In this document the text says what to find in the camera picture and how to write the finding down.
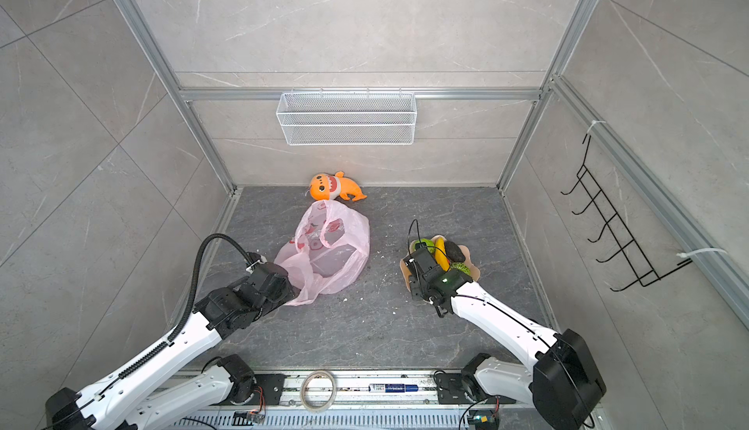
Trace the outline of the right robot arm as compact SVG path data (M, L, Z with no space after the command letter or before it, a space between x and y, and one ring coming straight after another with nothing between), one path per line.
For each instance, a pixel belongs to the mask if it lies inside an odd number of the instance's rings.
M412 297L437 315L454 315L490 336L515 358L506 363L479 354L462 371L471 400L507 398L534 406L554 429L592 429L593 412L607 393L605 381L586 341L571 329L556 332L490 295L473 276L469 252L450 258L441 239L411 242L401 261Z

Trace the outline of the banana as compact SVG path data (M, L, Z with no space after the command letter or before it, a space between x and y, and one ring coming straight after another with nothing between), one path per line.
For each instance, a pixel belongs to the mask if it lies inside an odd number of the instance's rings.
M446 254L446 239L442 236L437 236L433 239L433 243L436 262L445 272L448 272L451 269L451 261Z

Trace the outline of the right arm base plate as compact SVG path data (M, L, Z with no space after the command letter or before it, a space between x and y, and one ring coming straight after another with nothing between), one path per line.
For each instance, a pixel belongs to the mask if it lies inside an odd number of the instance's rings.
M432 379L437 389L437 400L440 405L475 404L485 398L501 405L517 403L516 400L505 396L487 394L471 378L466 378L461 373L446 373L437 370L432 374Z

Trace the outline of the green round guava fruit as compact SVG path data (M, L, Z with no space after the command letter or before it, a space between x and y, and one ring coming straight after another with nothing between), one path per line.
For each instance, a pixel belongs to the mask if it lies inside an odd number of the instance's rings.
M434 242L431 239L426 239L426 238L421 238L419 240L415 240L415 241L411 242L409 251L410 252L416 252L417 250L419 250L421 248L426 248L427 252L429 252L429 254L434 254L435 253L435 244L434 244Z

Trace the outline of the pink plastic bag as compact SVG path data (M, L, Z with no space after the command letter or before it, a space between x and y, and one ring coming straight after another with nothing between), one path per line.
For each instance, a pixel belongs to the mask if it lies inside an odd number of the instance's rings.
M283 267L298 295L289 306L314 303L353 284L371 252L368 217L338 201L317 201L274 262Z

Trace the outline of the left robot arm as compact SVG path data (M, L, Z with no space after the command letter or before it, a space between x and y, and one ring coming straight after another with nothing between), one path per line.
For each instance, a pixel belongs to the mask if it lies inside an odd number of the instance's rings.
M296 297L287 271L251 265L237 282L211 291L148 351L80 391L64 388L46 404L50 429L163 429L191 412L259 397L255 374L238 355L222 357L169 389L164 383L203 352Z

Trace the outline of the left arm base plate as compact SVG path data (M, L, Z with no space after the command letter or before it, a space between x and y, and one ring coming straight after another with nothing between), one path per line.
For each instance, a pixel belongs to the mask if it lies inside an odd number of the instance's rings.
M265 406L279 406L287 376L282 373L261 373L255 375L252 384L242 384L239 390L228 399L235 406L258 408L261 402Z

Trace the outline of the dark avocado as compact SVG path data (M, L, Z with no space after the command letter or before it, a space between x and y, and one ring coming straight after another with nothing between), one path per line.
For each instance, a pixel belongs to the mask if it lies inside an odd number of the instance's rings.
M450 263L464 263L466 261L466 256L462 249L453 241L445 241L444 252Z

